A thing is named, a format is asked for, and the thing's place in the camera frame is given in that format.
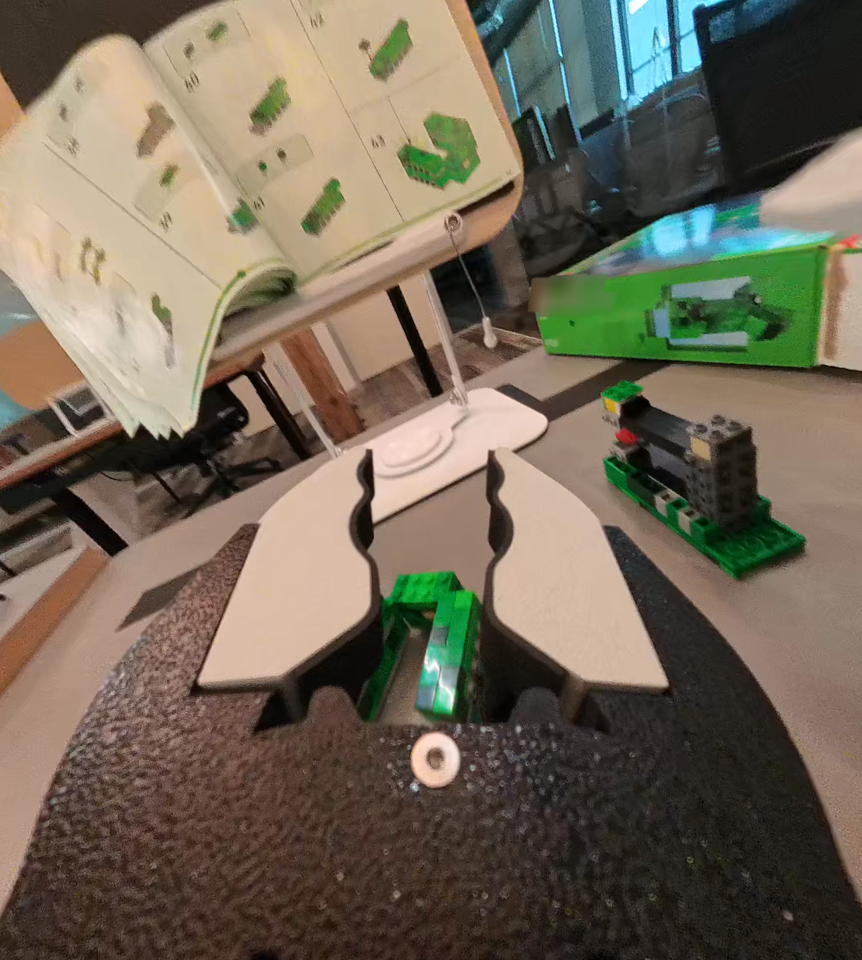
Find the green brick assembly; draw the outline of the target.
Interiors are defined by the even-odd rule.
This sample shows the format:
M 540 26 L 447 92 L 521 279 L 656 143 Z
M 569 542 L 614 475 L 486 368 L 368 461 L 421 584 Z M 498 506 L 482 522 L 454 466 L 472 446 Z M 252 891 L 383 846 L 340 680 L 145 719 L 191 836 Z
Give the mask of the green brick assembly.
M 402 573 L 381 602 L 382 654 L 365 683 L 357 712 L 374 723 L 399 671 L 410 632 L 427 634 L 414 708 L 432 722 L 482 719 L 483 678 L 477 647 L 481 604 L 453 571 Z

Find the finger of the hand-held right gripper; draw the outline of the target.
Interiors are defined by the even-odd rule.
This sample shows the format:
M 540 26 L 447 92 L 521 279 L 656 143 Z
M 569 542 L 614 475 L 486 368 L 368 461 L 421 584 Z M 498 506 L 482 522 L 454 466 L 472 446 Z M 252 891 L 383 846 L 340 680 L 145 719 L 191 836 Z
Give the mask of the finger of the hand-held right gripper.
M 764 193 L 761 224 L 862 235 L 862 128 Z

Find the book stand with white base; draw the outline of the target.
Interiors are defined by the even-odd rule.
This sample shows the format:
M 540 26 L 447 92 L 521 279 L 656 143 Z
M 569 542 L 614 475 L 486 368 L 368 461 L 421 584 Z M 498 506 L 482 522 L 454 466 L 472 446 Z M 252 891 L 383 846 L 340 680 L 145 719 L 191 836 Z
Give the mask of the book stand with white base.
M 145 42 L 165 26 L 213 2 L 0 2 L 0 76 L 18 104 L 0 144 L 26 109 L 47 90 L 81 48 L 107 34 Z M 433 311 L 453 377 L 448 401 L 370 440 L 377 521 L 385 520 L 484 468 L 492 450 L 519 450 L 546 430 L 547 417 L 494 389 L 468 390 L 449 342 L 445 313 L 425 274 L 504 229 L 522 195 L 521 151 L 514 141 L 491 66 L 466 2 L 446 2 L 485 91 L 495 104 L 521 173 L 504 188 L 457 212 L 436 214 L 393 242 L 307 283 L 292 295 L 228 315 L 210 366 L 239 352 L 269 345 L 368 297 L 418 277 Z

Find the open instruction booklet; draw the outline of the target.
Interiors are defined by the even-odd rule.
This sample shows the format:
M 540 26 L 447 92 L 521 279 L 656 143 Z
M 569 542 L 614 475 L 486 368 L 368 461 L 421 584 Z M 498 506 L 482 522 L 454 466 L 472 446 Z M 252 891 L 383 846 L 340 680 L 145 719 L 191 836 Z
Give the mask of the open instruction booklet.
M 26 108 L 0 268 L 128 435 L 184 435 L 225 318 L 519 174 L 447 2 L 213 2 Z

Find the green cardboard box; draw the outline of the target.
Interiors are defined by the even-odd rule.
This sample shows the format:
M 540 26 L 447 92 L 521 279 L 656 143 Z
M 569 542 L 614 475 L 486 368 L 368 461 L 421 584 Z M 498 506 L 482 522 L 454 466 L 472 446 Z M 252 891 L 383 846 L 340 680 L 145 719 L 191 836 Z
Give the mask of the green cardboard box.
M 862 374 L 862 236 L 763 224 L 760 208 L 669 214 L 535 278 L 546 353 Z

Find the green grey brick build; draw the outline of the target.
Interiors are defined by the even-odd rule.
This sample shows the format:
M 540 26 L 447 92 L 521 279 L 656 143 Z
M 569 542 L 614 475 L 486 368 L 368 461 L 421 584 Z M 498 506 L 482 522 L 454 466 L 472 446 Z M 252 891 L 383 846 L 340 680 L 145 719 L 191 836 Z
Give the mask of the green grey brick build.
M 601 394 L 613 429 L 607 482 L 732 579 L 798 556 L 806 538 L 773 518 L 759 489 L 749 424 L 724 414 L 690 421 L 654 406 L 641 385 Z

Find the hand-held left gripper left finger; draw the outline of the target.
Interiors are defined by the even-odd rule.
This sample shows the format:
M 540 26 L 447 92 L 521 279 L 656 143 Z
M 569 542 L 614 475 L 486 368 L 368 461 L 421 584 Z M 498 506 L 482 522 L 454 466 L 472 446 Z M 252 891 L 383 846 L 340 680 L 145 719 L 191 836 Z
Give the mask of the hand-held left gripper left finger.
M 267 691 L 303 719 L 319 689 L 354 706 L 384 655 L 372 451 L 355 447 L 265 513 L 197 674 L 206 693 Z

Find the grey desk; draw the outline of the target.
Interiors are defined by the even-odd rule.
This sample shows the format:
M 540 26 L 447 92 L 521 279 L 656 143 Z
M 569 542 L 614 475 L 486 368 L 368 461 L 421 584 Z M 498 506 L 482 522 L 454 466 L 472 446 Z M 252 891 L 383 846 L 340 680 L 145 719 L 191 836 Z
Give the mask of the grey desk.
M 750 424 L 762 492 L 805 535 L 804 554 L 733 581 L 614 490 L 600 462 L 608 431 L 597 397 L 622 379 L 678 416 L 720 412 Z M 749 666 L 797 742 L 862 895 L 862 375 L 535 350 L 473 384 L 508 384 L 549 403 L 549 428 L 522 457 L 620 527 Z M 2 694 L 0 912 L 67 742 L 151 622 L 119 628 L 141 594 L 207 562 L 326 460 L 297 464 L 114 558 Z

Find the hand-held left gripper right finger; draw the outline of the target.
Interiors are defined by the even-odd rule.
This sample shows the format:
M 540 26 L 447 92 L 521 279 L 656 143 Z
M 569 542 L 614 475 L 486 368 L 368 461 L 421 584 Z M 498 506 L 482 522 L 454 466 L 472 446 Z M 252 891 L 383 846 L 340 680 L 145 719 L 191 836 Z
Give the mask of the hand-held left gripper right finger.
M 669 679 L 596 513 L 507 448 L 488 453 L 482 714 L 548 690 L 565 719 L 598 691 L 663 695 Z

